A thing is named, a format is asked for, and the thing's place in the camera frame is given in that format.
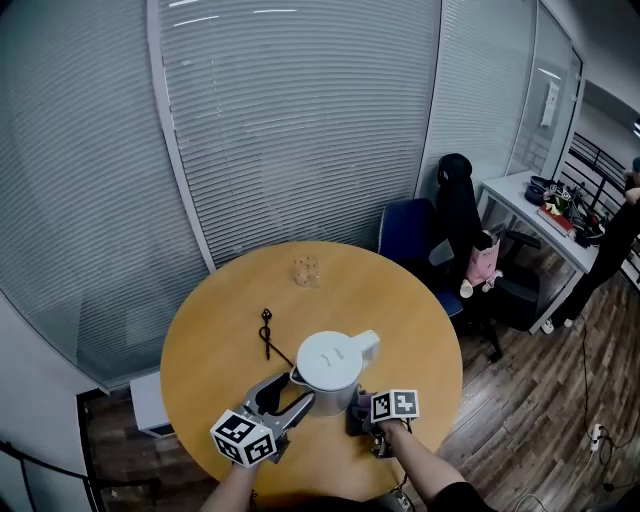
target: black and white marker cube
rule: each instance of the black and white marker cube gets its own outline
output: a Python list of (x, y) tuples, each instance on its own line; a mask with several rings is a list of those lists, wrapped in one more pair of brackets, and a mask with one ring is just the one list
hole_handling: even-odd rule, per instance
[(391, 389), (371, 397), (371, 423), (392, 418), (418, 418), (418, 392), (413, 389)]
[(250, 467), (276, 452), (273, 432), (233, 411), (226, 410), (211, 427), (218, 451), (245, 467)]

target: person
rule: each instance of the person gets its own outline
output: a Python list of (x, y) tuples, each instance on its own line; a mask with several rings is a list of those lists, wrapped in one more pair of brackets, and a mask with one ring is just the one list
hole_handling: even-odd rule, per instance
[(559, 325), (573, 325), (595, 289), (620, 269), (640, 233), (640, 157), (633, 160), (632, 169), (627, 174), (625, 203), (607, 226), (591, 271), (582, 276), (569, 297), (542, 325), (546, 334), (551, 334)]
[[(450, 464), (424, 447), (399, 420), (380, 423), (385, 440), (393, 455), (406, 471), (419, 496), (429, 506), (429, 512), (495, 512), (489, 508), (477, 491)], [(246, 512), (252, 494), (259, 464), (245, 468), (233, 464), (204, 503), (201, 512)], [(314, 498), (288, 512), (388, 512), (390, 509), (372, 500), (366, 503), (342, 498)]]

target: kettle lid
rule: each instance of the kettle lid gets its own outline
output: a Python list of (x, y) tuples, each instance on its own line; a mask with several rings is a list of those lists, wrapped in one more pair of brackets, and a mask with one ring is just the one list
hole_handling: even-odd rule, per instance
[(353, 384), (362, 371), (362, 353), (346, 334), (322, 331), (298, 349), (298, 372), (312, 388), (338, 391)]

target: white desk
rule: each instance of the white desk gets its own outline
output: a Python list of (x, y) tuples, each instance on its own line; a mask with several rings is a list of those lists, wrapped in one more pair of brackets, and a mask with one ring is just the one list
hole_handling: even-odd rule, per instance
[(588, 249), (581, 247), (574, 241), (571, 235), (562, 236), (557, 229), (538, 215), (538, 207), (531, 204), (524, 197), (525, 190), (532, 176), (535, 176), (535, 173), (528, 171), (483, 182), (479, 213), (480, 218), (484, 222), (489, 200), (495, 201), (533, 229), (536, 234), (553, 247), (574, 270), (569, 282), (552, 298), (551, 303), (544, 313), (542, 313), (540, 318), (538, 318), (531, 329), (529, 329), (529, 332), (533, 334), (551, 316), (558, 306), (562, 304), (578, 280), (591, 270), (593, 262), (598, 255), (598, 249), (595, 247), (589, 247)]

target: black railing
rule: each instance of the black railing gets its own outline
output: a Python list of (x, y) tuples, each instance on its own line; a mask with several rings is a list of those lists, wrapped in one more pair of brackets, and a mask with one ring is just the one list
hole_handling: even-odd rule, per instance
[[(593, 142), (578, 133), (574, 135), (571, 141), (569, 154), (586, 165), (593, 171), (595, 176), (593, 174), (590, 176), (578, 169), (575, 165), (565, 161), (564, 167), (562, 168), (562, 179), (566, 179), (571, 184), (579, 186), (582, 191), (589, 196), (591, 208), (597, 211), (598, 207), (600, 207), (600, 211), (606, 213), (607, 217), (611, 219), (617, 213), (618, 208), (616, 207), (614, 210), (608, 203), (620, 204), (625, 200), (626, 176), (624, 166), (611, 155), (602, 151)], [(567, 168), (577, 173), (580, 178), (576, 179), (574, 176), (571, 176), (571, 174), (567, 172)], [(587, 184), (591, 185), (591, 187), (595, 189), (595, 192), (589, 190), (590, 187), (587, 187)], [(606, 190), (607, 184), (618, 191), (618, 197), (614, 197)], [(640, 275), (640, 268), (634, 263), (631, 255), (635, 255), (635, 257), (640, 260), (640, 242), (637, 240), (630, 249), (627, 261)], [(640, 277), (638, 277), (636, 282), (640, 283)]]
[(31, 455), (27, 455), (20, 450), (17, 450), (11, 444), (4, 443), (0, 441), (0, 452), (6, 453), (7, 455), (13, 457), (20, 463), (20, 468), (22, 469), (22, 478), (24, 480), (25, 490), (27, 492), (27, 497), (29, 498), (29, 503), (31, 504), (31, 509), (33, 512), (37, 512), (35, 500), (33, 494), (31, 492), (31, 488), (29, 487), (29, 479), (27, 478), (27, 470), (25, 466), (25, 462), (30, 462), (37, 466), (46, 468), (48, 470), (54, 471), (55, 473), (68, 476), (70, 478), (76, 478), (82, 481), (84, 485), (85, 492), (87, 494), (87, 501), (91, 510), (93, 512), (99, 512), (104, 510), (104, 504), (102, 503), (102, 499), (100, 498), (100, 489), (111, 488), (111, 487), (135, 487), (148, 485), (149, 493), (151, 495), (151, 501), (155, 505), (155, 500), (158, 495), (160, 480), (157, 478), (152, 478), (149, 480), (131, 480), (128, 482), (114, 482), (112, 480), (102, 480), (102, 479), (90, 479), (88, 476), (81, 475), (80, 473), (74, 473), (73, 471), (68, 471), (66, 469), (58, 468), (46, 462), (36, 459)]

